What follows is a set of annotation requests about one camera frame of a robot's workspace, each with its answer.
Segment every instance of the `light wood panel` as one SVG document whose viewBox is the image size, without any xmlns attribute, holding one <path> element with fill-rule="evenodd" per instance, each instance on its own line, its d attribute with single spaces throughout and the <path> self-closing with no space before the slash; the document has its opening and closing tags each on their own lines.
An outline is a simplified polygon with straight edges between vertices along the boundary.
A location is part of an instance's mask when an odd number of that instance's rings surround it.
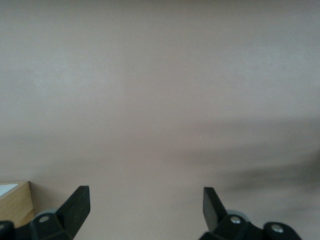
<svg viewBox="0 0 320 240">
<path fill-rule="evenodd" d="M 0 220 L 10 220 L 16 228 L 23 226 L 34 218 L 29 182 L 0 183 L 5 184 L 18 186 L 0 196 Z"/>
</svg>

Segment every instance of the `metal screw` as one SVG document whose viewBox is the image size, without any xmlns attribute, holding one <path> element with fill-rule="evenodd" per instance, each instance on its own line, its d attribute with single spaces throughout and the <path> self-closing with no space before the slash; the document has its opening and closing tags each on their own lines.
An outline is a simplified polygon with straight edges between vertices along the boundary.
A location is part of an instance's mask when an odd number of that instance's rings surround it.
<svg viewBox="0 0 320 240">
<path fill-rule="evenodd" d="M 44 222 L 46 222 L 46 221 L 48 221 L 49 220 L 49 217 L 48 216 L 43 216 L 43 217 L 41 217 L 40 219 L 39 219 L 39 223 L 44 223 Z"/>
<path fill-rule="evenodd" d="M 273 231 L 280 233 L 280 234 L 284 232 L 284 229 L 281 226 L 279 226 L 278 224 L 271 225 L 271 228 Z"/>
<path fill-rule="evenodd" d="M 230 220 L 231 220 L 231 222 L 233 222 L 234 224 L 239 224 L 239 223 L 241 223 L 240 218 L 238 218 L 237 216 L 232 216 L 232 217 L 230 218 Z"/>
</svg>

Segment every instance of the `pale pink wall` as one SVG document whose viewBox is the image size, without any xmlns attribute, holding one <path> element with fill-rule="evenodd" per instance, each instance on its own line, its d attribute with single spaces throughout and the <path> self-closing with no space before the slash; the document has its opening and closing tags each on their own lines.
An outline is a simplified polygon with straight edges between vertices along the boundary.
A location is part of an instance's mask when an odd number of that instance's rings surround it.
<svg viewBox="0 0 320 240">
<path fill-rule="evenodd" d="M 197 240 L 204 186 L 320 235 L 315 1 L 2 1 L 0 181 L 90 185 L 77 240 Z"/>
</svg>

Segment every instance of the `black mechanical part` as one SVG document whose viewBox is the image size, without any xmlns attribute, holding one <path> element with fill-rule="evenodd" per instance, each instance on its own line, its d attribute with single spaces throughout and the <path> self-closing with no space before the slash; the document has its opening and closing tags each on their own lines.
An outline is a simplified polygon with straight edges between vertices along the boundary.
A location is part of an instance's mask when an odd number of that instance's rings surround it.
<svg viewBox="0 0 320 240">
<path fill-rule="evenodd" d="M 41 214 L 18 228 L 0 221 L 0 240 L 72 240 L 89 212 L 89 186 L 79 186 L 55 213 Z"/>
<path fill-rule="evenodd" d="M 203 190 L 203 215 L 208 226 L 200 240 L 302 240 L 288 225 L 267 222 L 263 229 L 236 214 L 228 214 L 212 187 Z"/>
</svg>

